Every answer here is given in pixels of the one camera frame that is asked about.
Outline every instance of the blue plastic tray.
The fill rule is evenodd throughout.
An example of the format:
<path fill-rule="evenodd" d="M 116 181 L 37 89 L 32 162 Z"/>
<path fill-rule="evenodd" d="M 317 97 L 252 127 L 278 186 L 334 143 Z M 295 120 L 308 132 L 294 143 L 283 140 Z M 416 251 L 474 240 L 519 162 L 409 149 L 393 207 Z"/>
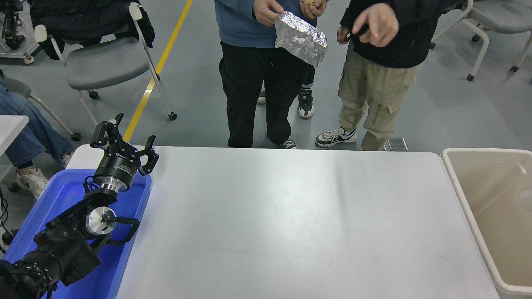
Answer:
<path fill-rule="evenodd" d="M 83 199 L 85 190 L 82 183 L 85 177 L 92 175 L 94 175 L 94 170 L 86 169 L 65 169 L 56 173 L 33 206 L 33 209 L 31 209 L 13 243 L 4 255 L 4 259 L 13 263 L 35 249 L 37 247 L 33 242 L 35 234 L 44 229 L 45 223 Z M 140 221 L 148 201 L 151 186 L 152 180 L 149 176 L 143 177 L 137 174 L 131 188 L 126 192 L 119 193 L 117 202 L 110 205 L 110 208 L 115 211 L 117 216 L 135 217 Z M 129 228 L 130 226 L 118 224 L 112 232 L 111 239 L 122 239 L 127 235 Z M 58 289 L 54 291 L 52 298 L 115 298 L 134 241 L 135 237 L 121 246 L 105 245 L 98 254 L 102 264 L 84 279 L 68 287 L 59 283 Z"/>

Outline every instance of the gray chair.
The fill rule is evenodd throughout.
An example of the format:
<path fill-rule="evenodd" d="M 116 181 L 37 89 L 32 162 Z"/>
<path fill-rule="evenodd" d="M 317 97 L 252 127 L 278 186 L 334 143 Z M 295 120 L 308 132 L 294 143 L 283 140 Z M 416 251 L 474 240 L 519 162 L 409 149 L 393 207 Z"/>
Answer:
<path fill-rule="evenodd" d="M 67 125 L 55 114 L 48 105 L 46 105 L 40 98 L 34 96 L 31 94 L 31 88 L 25 84 L 24 82 L 11 79 L 11 78 L 5 78 L 4 79 L 6 87 L 12 91 L 21 94 L 25 98 L 32 98 L 36 100 L 48 113 L 63 127 L 68 134 L 70 134 L 70 138 L 74 141 L 79 141 L 81 139 L 81 134 L 77 132 L 73 132 Z"/>
<path fill-rule="evenodd" d="M 97 45 L 92 45 L 74 50 L 64 57 L 53 37 L 49 37 L 44 25 L 35 27 L 35 40 L 43 42 L 51 39 L 59 59 L 66 67 L 66 77 L 70 87 L 78 92 L 81 103 L 94 125 L 98 124 L 96 118 L 89 110 L 81 93 L 82 90 L 89 91 L 91 98 L 98 98 L 97 92 L 90 91 L 109 87 L 123 83 L 127 80 L 140 76 L 148 69 L 151 70 L 153 80 L 161 94 L 163 104 L 167 110 L 170 120 L 175 120 L 177 114 L 173 112 L 164 95 L 159 74 L 155 72 L 152 59 L 149 55 L 146 42 L 137 21 L 142 18 L 139 4 L 131 3 L 129 13 L 134 20 L 135 27 L 139 34 L 139 39 L 134 37 L 123 37 L 111 41 L 106 41 Z"/>
<path fill-rule="evenodd" d="M 431 47 L 434 48 L 436 45 L 435 41 L 459 21 L 462 21 L 468 28 L 475 32 L 475 35 L 471 39 L 473 42 L 479 41 L 480 38 L 483 40 L 482 49 L 477 57 L 473 71 L 467 76 L 468 81 L 473 81 L 477 75 L 480 64 L 488 49 L 489 38 L 485 33 L 486 31 L 502 34 L 530 32 L 530 38 L 521 56 L 510 69 L 512 72 L 517 72 L 532 44 L 532 7 L 529 3 L 520 0 L 482 0 L 473 3 L 473 0 L 468 0 L 467 6 L 459 18 L 449 24 L 442 32 L 434 35 Z"/>

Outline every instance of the foil package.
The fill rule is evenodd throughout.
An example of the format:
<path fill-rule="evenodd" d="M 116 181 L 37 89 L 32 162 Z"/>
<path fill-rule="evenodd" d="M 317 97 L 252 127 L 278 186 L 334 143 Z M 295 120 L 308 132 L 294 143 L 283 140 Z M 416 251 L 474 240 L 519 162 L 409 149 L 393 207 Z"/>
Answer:
<path fill-rule="evenodd" d="M 316 27 L 293 13 L 284 11 L 275 21 L 275 29 L 277 30 L 276 48 L 285 48 L 292 55 L 315 68 L 323 61 L 327 50 L 327 37 Z"/>

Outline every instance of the hand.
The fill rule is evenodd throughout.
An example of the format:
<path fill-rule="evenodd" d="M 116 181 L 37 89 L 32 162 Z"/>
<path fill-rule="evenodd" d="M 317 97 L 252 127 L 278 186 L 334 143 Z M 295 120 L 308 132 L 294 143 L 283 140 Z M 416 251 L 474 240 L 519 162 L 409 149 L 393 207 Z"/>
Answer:
<path fill-rule="evenodd" d="M 306 5 L 303 0 L 300 0 L 301 11 L 309 20 L 314 20 L 316 17 L 321 16 L 325 12 L 327 7 L 327 0 L 316 0 L 314 5 Z"/>
<path fill-rule="evenodd" d="M 369 25 L 369 30 L 359 40 L 376 47 L 387 46 L 399 31 L 394 10 L 385 3 L 377 3 L 364 10 L 356 18 L 352 33 L 357 34 L 364 24 Z"/>
<path fill-rule="evenodd" d="M 260 24 L 268 27 L 275 25 L 275 20 L 279 18 L 279 15 L 273 12 L 282 13 L 285 11 L 283 7 L 275 0 L 255 0 L 253 3 L 253 12 Z"/>
<path fill-rule="evenodd" d="M 349 43 L 351 40 L 351 37 L 349 36 L 349 28 L 347 27 L 340 27 L 338 28 L 338 31 L 336 33 L 336 40 L 340 45 L 345 45 Z"/>

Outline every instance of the sneaker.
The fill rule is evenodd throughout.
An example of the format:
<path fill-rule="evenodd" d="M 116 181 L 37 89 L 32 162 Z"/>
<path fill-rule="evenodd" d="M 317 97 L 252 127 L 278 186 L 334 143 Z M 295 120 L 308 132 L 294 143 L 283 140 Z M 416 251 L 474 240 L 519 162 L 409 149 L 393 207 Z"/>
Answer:
<path fill-rule="evenodd" d="M 316 137 L 315 144 L 320 147 L 331 147 L 339 142 L 351 143 L 356 141 L 356 134 L 353 130 L 346 133 L 344 128 L 340 127 L 334 131 L 321 133 Z"/>
<path fill-rule="evenodd" d="M 261 91 L 259 94 L 259 98 L 257 99 L 257 103 L 264 105 L 266 104 L 266 91 Z"/>
<path fill-rule="evenodd" d="M 314 115 L 314 106 L 312 105 L 313 100 L 312 90 L 310 88 L 301 88 L 297 110 L 300 118 L 307 119 Z"/>
<path fill-rule="evenodd" d="M 291 138 L 289 138 L 287 141 L 279 144 L 279 148 L 283 150 L 297 150 L 297 145 Z"/>
<path fill-rule="evenodd" d="M 70 154 L 64 154 L 61 156 L 61 160 L 63 161 L 63 167 L 67 168 L 68 163 L 70 163 L 70 159 L 72 158 L 72 153 Z"/>
<path fill-rule="evenodd" d="M 29 175 L 21 175 L 19 171 L 16 171 L 16 182 L 20 187 L 30 190 L 35 199 L 38 199 L 41 193 L 48 184 L 48 179 L 44 176 L 43 172 L 36 168 L 30 170 Z"/>

